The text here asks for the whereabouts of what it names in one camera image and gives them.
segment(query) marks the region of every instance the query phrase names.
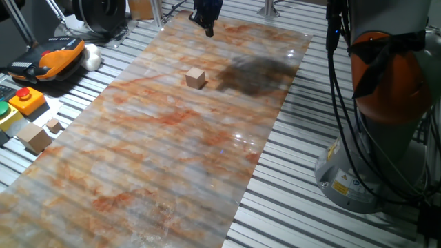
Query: metal bracket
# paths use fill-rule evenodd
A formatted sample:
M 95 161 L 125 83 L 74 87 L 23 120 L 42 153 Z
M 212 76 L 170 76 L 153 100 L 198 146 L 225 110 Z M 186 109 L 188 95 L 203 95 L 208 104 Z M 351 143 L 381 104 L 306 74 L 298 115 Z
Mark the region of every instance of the metal bracket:
M 264 17 L 279 17 L 280 14 L 274 7 L 274 0 L 265 0 L 265 7 L 261 8 L 257 14 Z
M 28 24 L 26 23 L 26 20 L 24 19 L 23 15 L 20 12 L 20 9 L 15 4 L 14 0 L 1 0 L 1 1 L 3 2 L 3 5 L 6 7 L 6 10 L 8 11 L 8 14 L 12 22 L 15 24 L 15 27 L 19 31 L 26 45 L 28 45 L 29 48 L 35 48 L 36 46 L 38 46 L 39 43 L 35 39 L 34 34 L 30 30 Z

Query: cardboard box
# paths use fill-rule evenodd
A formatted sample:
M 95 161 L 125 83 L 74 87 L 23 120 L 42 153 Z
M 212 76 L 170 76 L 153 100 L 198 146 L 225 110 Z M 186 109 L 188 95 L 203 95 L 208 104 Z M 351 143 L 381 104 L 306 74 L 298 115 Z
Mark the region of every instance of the cardboard box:
M 63 130 L 63 126 L 61 126 L 61 123 L 56 119 L 48 121 L 46 123 L 46 127 L 48 127 L 49 131 L 53 134 L 57 134 L 58 132 Z
M 152 4 L 150 0 L 128 0 L 130 13 L 133 20 L 151 20 L 153 19 Z M 159 5 L 162 6 L 162 0 L 152 0 L 158 1 Z
M 187 81 L 187 86 L 199 90 L 205 84 L 205 71 L 199 68 L 192 68 L 185 75 L 185 80 Z
M 29 123 L 18 134 L 19 141 L 35 154 L 42 152 L 52 143 L 52 139 L 46 134 L 43 128 Z

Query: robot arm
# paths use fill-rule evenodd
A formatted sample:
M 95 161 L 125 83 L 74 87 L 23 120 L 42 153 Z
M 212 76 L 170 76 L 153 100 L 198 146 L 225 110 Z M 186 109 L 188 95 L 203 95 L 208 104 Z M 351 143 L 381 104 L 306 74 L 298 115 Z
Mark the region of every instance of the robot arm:
M 351 21 L 342 24 L 349 15 L 347 2 Z M 418 187 L 430 175 L 424 145 L 412 141 L 424 113 L 441 95 L 441 72 L 434 70 L 441 64 L 441 45 L 425 31 L 429 5 L 430 0 L 329 0 L 329 75 L 340 137 L 319 158 L 315 175 L 323 193 L 345 209 L 371 213 L 388 203 L 416 204 L 441 186 Z M 351 35 L 345 38 L 350 41 L 353 99 L 359 110 L 355 118 L 345 110 L 332 60 L 340 33 Z M 337 96 L 348 121 L 344 129 Z M 347 186 L 342 175 L 343 180 L 352 178 Z
M 205 29 L 208 37 L 213 37 L 214 21 L 219 18 L 223 0 L 194 0 L 196 14 L 189 16 L 189 19 Z

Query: marble-patterned mat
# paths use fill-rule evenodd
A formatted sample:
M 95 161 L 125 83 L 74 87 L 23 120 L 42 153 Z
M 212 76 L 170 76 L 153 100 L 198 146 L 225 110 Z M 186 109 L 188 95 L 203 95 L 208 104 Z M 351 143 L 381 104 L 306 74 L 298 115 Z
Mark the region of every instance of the marble-patterned mat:
M 188 16 L 0 194 L 1 248 L 222 245 L 311 36 Z

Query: small wooden block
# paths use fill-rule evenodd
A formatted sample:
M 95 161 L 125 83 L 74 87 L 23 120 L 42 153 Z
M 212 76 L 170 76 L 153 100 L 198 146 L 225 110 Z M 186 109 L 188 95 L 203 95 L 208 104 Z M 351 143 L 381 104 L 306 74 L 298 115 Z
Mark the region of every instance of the small wooden block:
M 46 123 L 46 127 L 48 127 L 49 131 L 54 133 L 54 134 L 57 134 L 58 132 L 63 130 L 63 126 L 56 119 L 52 119 L 52 120 L 48 121 Z
M 52 139 L 46 134 L 43 128 L 29 123 L 17 134 L 19 141 L 35 154 L 42 152 L 52 143 Z
M 187 86 L 195 89 L 200 89 L 205 83 L 205 72 L 198 68 L 190 69 L 185 75 Z

